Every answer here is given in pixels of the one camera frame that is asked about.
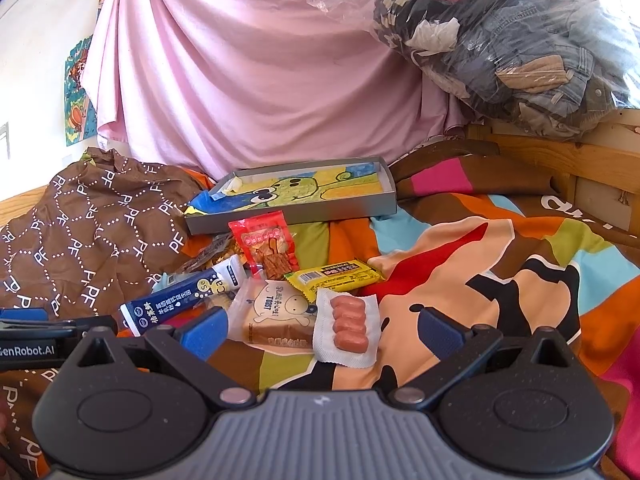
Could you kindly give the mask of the toast bread pack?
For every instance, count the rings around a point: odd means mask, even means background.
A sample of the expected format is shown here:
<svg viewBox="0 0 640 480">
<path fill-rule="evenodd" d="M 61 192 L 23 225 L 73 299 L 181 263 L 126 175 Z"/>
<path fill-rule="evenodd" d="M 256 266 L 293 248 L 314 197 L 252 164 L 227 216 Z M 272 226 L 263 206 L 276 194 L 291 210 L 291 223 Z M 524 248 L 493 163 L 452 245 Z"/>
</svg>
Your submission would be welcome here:
<svg viewBox="0 0 640 480">
<path fill-rule="evenodd" d="M 228 311 L 228 338 L 277 354 L 311 354 L 317 307 L 287 281 L 249 278 Z"/>
</svg>

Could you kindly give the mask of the colourful wall poster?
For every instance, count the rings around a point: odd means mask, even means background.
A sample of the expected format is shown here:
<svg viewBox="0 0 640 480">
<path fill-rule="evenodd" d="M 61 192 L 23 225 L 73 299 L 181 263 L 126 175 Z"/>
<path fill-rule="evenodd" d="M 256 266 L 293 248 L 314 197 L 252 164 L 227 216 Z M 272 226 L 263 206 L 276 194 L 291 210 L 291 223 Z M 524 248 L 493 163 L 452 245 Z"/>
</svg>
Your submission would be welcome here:
<svg viewBox="0 0 640 480">
<path fill-rule="evenodd" d="M 67 146 L 96 136 L 96 110 L 81 85 L 91 41 L 91 35 L 81 39 L 65 61 L 64 131 Z"/>
</svg>

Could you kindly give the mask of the yellow snack bar pack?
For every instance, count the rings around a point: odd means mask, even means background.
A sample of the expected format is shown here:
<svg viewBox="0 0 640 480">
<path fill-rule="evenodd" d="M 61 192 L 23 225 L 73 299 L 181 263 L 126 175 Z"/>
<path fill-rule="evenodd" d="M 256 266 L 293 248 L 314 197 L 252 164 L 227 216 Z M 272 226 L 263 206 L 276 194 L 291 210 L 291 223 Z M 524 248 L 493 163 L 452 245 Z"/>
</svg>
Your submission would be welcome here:
<svg viewBox="0 0 640 480">
<path fill-rule="evenodd" d="M 299 290 L 310 304 L 314 304 L 319 289 L 351 292 L 378 283 L 383 277 L 367 264 L 359 260 L 349 260 L 294 271 L 286 274 L 285 279 L 288 284 Z"/>
</svg>

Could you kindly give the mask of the dark jerky clear pack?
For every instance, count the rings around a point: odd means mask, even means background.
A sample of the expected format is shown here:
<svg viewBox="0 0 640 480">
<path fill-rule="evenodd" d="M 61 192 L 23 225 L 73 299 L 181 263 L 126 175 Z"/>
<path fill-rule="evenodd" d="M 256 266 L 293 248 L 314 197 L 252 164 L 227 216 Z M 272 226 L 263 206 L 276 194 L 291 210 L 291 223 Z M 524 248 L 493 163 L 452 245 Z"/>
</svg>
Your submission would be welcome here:
<svg viewBox="0 0 640 480">
<path fill-rule="evenodd" d="M 230 234 L 217 234 L 198 253 L 175 270 L 175 274 L 188 274 L 211 268 L 233 255 L 239 255 L 240 246 Z"/>
</svg>

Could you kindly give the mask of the colourful cartoon bedsheet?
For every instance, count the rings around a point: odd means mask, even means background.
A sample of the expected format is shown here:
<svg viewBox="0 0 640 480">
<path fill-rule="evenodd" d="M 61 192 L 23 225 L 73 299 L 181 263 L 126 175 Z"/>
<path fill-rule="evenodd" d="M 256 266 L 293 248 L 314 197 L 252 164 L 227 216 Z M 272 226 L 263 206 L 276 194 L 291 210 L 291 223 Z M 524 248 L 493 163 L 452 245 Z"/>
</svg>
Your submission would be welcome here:
<svg viewBox="0 0 640 480">
<path fill-rule="evenodd" d="M 393 166 L 396 214 L 294 224 L 303 269 L 358 259 L 382 273 L 378 358 L 364 370 L 228 341 L 213 367 L 243 387 L 392 390 L 436 363 L 426 308 L 508 336 L 553 326 L 608 401 L 610 479 L 639 474 L 639 242 L 567 203 L 553 178 L 466 142 L 422 148 Z"/>
</svg>

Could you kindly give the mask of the grey box with cartoon drawing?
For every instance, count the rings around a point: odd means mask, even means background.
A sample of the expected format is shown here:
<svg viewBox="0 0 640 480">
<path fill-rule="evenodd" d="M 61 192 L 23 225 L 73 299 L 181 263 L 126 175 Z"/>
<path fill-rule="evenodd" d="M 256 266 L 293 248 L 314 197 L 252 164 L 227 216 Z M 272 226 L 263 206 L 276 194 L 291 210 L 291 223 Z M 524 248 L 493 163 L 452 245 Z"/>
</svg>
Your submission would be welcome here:
<svg viewBox="0 0 640 480">
<path fill-rule="evenodd" d="M 184 218 L 193 235 L 219 234 L 232 221 L 273 211 L 289 224 L 389 216 L 396 185 L 379 157 L 235 170 L 195 196 Z"/>
</svg>

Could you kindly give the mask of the brown PF patterned blanket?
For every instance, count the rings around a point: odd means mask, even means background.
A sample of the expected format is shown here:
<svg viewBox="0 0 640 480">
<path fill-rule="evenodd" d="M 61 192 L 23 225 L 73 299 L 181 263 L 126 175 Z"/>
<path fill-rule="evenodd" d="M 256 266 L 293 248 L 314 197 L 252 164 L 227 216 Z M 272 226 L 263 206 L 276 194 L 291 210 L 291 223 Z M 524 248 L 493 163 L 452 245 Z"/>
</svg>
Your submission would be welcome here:
<svg viewBox="0 0 640 480">
<path fill-rule="evenodd" d="M 183 211 L 211 185 L 192 170 L 89 148 L 2 226 L 2 307 L 119 321 L 122 304 L 193 255 Z"/>
</svg>

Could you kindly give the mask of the red spicy strip snack pack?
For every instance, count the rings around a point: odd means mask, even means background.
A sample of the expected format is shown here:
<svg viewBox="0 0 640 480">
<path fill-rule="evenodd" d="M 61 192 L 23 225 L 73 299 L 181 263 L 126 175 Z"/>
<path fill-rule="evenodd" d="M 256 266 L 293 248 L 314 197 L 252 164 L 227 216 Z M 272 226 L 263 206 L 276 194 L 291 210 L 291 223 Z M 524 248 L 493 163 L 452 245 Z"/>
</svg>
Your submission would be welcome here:
<svg viewBox="0 0 640 480">
<path fill-rule="evenodd" d="M 282 211 L 231 221 L 229 228 L 253 274 L 279 281 L 299 270 L 294 240 Z"/>
</svg>

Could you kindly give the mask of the wooden bed frame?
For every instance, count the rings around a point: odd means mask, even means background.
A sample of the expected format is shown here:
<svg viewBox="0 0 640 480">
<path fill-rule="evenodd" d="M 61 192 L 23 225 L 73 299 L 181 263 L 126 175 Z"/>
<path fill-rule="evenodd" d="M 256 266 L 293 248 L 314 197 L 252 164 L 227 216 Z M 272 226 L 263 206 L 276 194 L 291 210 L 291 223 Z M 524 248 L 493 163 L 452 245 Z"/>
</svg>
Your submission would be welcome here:
<svg viewBox="0 0 640 480">
<path fill-rule="evenodd" d="M 639 112 L 614 110 L 576 143 L 526 136 L 486 119 L 466 127 L 506 157 L 551 170 L 564 200 L 612 226 L 639 234 Z"/>
</svg>

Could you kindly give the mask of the blue white snack tube pack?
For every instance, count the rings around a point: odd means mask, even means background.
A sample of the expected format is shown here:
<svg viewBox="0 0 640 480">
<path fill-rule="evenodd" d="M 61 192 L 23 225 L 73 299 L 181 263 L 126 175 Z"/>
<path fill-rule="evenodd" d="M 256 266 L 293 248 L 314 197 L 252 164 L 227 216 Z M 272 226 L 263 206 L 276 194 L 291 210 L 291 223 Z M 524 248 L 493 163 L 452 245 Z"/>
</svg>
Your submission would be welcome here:
<svg viewBox="0 0 640 480">
<path fill-rule="evenodd" d="M 122 304 L 119 312 L 131 333 L 141 336 L 208 298 L 236 292 L 246 279 L 240 256 L 232 255 L 158 292 Z"/>
</svg>

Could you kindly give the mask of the pink hanging sheet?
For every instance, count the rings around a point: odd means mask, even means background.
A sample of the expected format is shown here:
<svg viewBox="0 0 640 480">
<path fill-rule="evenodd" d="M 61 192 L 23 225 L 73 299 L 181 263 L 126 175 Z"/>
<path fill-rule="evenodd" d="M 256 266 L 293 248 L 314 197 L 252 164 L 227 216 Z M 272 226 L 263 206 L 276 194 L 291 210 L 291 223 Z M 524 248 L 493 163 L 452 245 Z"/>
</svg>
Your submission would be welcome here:
<svg viewBox="0 0 640 480">
<path fill-rule="evenodd" d="M 416 66 L 307 0 L 104 0 L 81 83 L 103 143 L 213 178 L 393 162 L 465 124 Z"/>
</svg>

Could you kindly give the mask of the sausages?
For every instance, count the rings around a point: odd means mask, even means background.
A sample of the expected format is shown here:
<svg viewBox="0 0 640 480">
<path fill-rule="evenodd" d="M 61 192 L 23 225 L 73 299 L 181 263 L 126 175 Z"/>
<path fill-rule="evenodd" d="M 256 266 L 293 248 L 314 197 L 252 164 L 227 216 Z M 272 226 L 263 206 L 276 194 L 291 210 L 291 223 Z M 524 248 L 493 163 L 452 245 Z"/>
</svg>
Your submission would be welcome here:
<svg viewBox="0 0 640 480">
<path fill-rule="evenodd" d="M 381 318 L 375 296 L 319 289 L 312 350 L 319 362 L 350 368 L 371 367 L 378 355 Z"/>
</svg>

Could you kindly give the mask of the plastic bag of clothes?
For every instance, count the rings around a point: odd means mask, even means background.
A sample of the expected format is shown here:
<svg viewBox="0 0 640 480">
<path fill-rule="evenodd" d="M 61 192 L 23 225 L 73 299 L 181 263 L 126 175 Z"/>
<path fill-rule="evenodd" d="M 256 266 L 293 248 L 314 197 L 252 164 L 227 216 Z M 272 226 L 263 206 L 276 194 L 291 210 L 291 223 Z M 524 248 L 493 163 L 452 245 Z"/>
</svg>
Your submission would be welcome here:
<svg viewBox="0 0 640 480">
<path fill-rule="evenodd" d="M 307 0 L 474 112 L 574 139 L 639 105 L 639 0 Z"/>
</svg>

